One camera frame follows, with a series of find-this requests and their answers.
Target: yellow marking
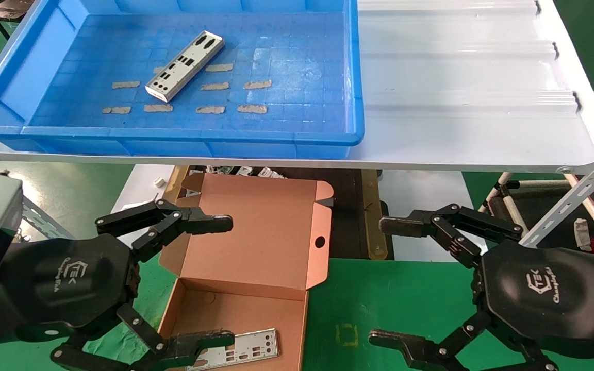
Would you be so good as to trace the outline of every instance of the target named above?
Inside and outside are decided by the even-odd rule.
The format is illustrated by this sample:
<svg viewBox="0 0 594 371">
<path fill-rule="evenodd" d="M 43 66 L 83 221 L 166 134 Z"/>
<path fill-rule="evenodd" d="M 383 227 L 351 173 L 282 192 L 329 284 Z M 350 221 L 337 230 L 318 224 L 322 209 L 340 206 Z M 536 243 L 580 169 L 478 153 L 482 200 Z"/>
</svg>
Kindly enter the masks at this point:
<svg viewBox="0 0 594 371">
<path fill-rule="evenodd" d="M 340 329 L 354 329 L 354 341 L 341 341 L 340 340 Z M 356 328 L 356 325 L 353 324 L 341 324 L 340 326 L 336 325 L 336 343 L 341 347 L 359 347 L 359 330 Z"/>
</svg>

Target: white plastic tray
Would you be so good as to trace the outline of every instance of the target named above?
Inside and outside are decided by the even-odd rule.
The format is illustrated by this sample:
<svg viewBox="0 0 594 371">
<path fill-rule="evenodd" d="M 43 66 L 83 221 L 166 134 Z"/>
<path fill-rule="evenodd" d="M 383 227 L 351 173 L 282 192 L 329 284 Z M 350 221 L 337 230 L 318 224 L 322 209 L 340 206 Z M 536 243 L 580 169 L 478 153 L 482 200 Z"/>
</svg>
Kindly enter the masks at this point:
<svg viewBox="0 0 594 371">
<path fill-rule="evenodd" d="M 552 0 L 359 0 L 366 136 L 346 160 L 0 160 L 553 172 L 594 163 L 594 94 Z"/>
</svg>

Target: green mat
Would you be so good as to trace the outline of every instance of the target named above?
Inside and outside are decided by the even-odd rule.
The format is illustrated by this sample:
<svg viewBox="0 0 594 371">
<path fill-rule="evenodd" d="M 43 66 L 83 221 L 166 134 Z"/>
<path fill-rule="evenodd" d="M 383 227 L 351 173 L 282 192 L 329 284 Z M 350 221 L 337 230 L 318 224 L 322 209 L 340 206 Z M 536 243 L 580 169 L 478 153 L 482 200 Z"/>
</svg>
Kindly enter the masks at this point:
<svg viewBox="0 0 594 371">
<path fill-rule="evenodd" d="M 174 276 L 156 259 L 141 273 L 135 308 L 157 327 Z M 371 346 L 368 332 L 381 327 L 441 341 L 474 312 L 469 282 L 471 271 L 453 263 L 331 259 L 327 281 L 311 290 L 303 370 L 406 370 L 400 353 Z M 2 344 L 0 370 L 59 371 L 49 357 L 59 343 Z M 87 348 L 125 362 L 146 352 L 122 325 Z M 562 371 L 594 371 L 594 360 L 550 356 Z M 523 359 L 484 333 L 460 353 L 460 361 L 476 371 Z"/>
</svg>

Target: box flap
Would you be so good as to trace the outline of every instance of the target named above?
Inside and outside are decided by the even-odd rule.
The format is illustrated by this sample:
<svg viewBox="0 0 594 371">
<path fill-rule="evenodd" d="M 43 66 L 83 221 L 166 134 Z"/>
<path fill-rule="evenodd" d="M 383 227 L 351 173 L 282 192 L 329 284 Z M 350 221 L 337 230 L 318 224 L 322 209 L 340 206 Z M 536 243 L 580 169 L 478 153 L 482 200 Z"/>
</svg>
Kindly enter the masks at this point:
<svg viewBox="0 0 594 371">
<path fill-rule="evenodd" d="M 326 279 L 332 212 L 318 201 L 333 189 L 325 181 L 193 174 L 182 186 L 201 194 L 179 206 L 229 214 L 234 227 L 179 238 L 162 252 L 162 266 L 177 272 L 180 262 L 180 277 L 258 287 L 306 290 Z"/>
<path fill-rule="evenodd" d="M 311 219 L 311 244 L 309 245 L 306 289 L 321 284 L 327 279 L 329 267 L 329 236 L 332 230 L 332 210 L 320 202 L 333 197 L 334 190 L 326 181 L 316 185 L 316 202 L 313 203 Z"/>
</svg>

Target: logo on robotic hand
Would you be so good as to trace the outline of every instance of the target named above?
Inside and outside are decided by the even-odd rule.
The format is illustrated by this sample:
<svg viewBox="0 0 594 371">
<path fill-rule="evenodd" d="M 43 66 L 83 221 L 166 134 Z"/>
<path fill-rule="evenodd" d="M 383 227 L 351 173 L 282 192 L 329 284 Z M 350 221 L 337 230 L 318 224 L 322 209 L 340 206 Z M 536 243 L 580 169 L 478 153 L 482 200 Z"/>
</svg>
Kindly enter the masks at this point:
<svg viewBox="0 0 594 371">
<path fill-rule="evenodd" d="M 540 273 L 540 270 L 531 269 L 530 273 L 526 273 L 526 282 L 529 284 L 529 288 L 536 293 L 542 295 L 547 291 L 554 290 L 554 303 L 560 303 L 560 293 L 558 291 L 558 281 L 556 275 L 552 272 L 551 268 L 547 267 L 544 272 Z"/>
<path fill-rule="evenodd" d="M 61 282 L 63 279 L 68 279 L 68 284 L 76 284 L 77 279 L 80 277 L 84 277 L 87 272 L 88 264 L 84 263 L 83 261 L 75 261 L 75 263 L 66 264 L 70 261 L 70 258 L 65 258 L 59 270 L 56 273 L 56 277 L 54 277 L 54 292 L 56 293 L 59 291 L 59 287 L 61 286 Z"/>
</svg>

